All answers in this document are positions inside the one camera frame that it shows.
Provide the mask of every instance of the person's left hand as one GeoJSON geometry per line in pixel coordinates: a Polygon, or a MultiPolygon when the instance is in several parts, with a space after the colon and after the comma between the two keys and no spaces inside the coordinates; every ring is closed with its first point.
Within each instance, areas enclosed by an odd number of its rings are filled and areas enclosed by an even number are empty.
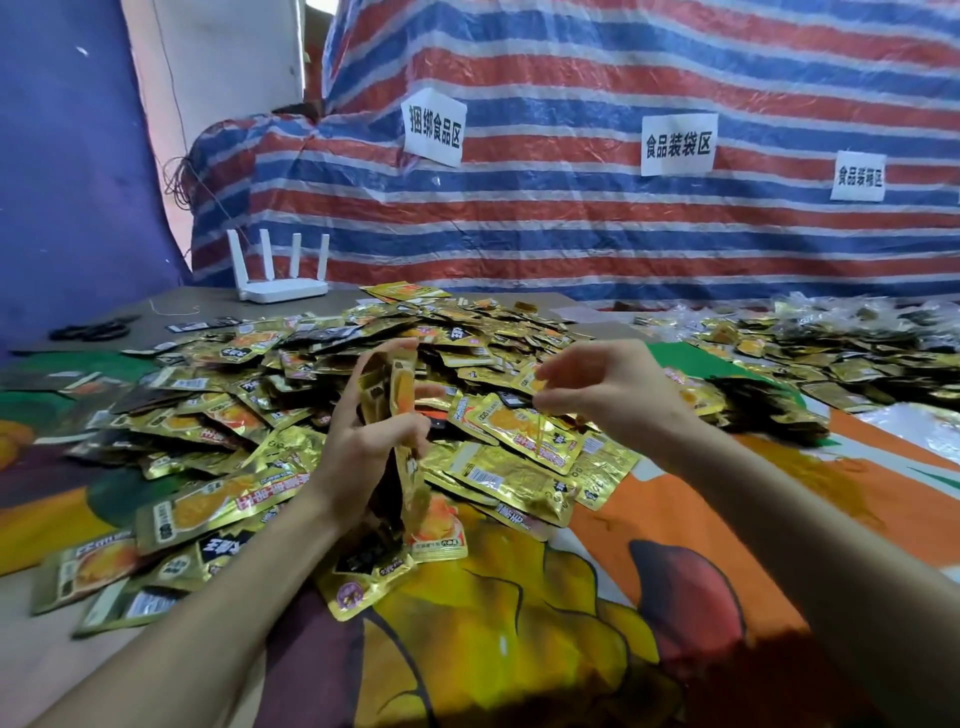
{"type": "MultiPolygon", "coordinates": [[[[415,349],[417,343],[416,338],[392,339],[373,352],[415,349]]],[[[420,457],[430,447],[426,439],[430,420],[417,412],[397,415],[373,425],[361,425],[357,417],[360,403],[357,380],[373,352],[361,356],[353,369],[347,388],[333,410],[320,465],[297,496],[297,500],[309,499],[319,505],[341,533],[349,531],[363,517],[367,501],[383,476],[387,456],[394,446],[414,448],[420,457]]],[[[416,386],[418,398],[441,394],[444,389],[432,383],[418,382],[416,386]]]]}

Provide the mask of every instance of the cable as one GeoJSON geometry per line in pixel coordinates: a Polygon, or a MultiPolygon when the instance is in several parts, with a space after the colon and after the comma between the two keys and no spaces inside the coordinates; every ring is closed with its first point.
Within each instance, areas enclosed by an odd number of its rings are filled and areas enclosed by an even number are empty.
{"type": "Polygon", "coordinates": [[[157,316],[196,316],[200,313],[200,307],[198,305],[195,305],[192,311],[187,311],[186,313],[163,313],[162,311],[156,310],[153,299],[150,299],[150,308],[157,316]]]}

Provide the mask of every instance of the wi-fi router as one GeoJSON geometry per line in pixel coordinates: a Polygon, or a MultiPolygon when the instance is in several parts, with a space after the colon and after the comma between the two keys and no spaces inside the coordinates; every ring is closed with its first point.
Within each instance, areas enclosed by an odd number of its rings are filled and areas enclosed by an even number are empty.
{"type": "Polygon", "coordinates": [[[326,259],[330,254],[330,236],[324,233],[320,242],[320,258],[317,260],[317,278],[300,278],[300,233],[294,233],[293,252],[290,253],[290,278],[274,278],[274,251],[270,245],[270,233],[260,229],[260,254],[263,256],[263,272],[266,280],[251,281],[247,276],[240,237],[236,230],[227,231],[230,243],[230,258],[233,260],[233,279],[241,301],[254,303],[277,303],[322,296],[329,290],[326,278],[326,259]]]}

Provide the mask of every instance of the scissors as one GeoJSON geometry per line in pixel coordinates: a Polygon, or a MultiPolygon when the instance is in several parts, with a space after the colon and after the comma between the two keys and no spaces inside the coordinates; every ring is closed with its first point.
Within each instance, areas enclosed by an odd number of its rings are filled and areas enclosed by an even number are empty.
{"type": "Polygon", "coordinates": [[[51,341],[112,341],[130,333],[130,326],[140,318],[139,314],[118,316],[102,324],[90,324],[83,327],[63,327],[51,331],[47,337],[51,341]]]}

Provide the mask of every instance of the red blue white striped tarp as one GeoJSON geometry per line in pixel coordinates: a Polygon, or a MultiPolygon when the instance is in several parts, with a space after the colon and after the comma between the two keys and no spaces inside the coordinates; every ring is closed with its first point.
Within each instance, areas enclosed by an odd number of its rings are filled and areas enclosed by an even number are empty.
{"type": "Polygon", "coordinates": [[[263,227],[314,255],[329,232],[348,283],[960,299],[956,7],[342,0],[318,126],[262,115],[196,141],[197,278],[231,284],[225,230],[263,227]],[[467,104],[460,168],[402,152],[399,103],[425,86],[467,104]],[[683,111],[720,114],[714,170],[641,177],[643,116],[683,111]],[[882,203],[830,200],[847,149],[887,155],[882,203]]]}

